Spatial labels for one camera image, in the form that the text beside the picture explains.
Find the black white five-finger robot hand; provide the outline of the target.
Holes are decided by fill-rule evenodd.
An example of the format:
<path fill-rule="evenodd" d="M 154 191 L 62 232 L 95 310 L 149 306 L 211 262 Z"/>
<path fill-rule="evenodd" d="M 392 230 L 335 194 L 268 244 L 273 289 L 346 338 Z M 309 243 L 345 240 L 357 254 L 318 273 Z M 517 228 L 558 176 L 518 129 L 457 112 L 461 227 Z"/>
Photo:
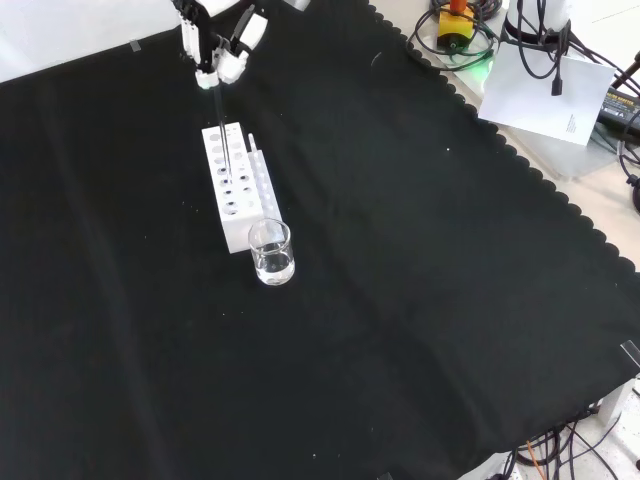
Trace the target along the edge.
<path fill-rule="evenodd" d="M 266 33 L 267 8 L 258 1 L 174 0 L 172 5 L 183 57 L 194 67 L 198 86 L 209 90 L 235 83 Z"/>

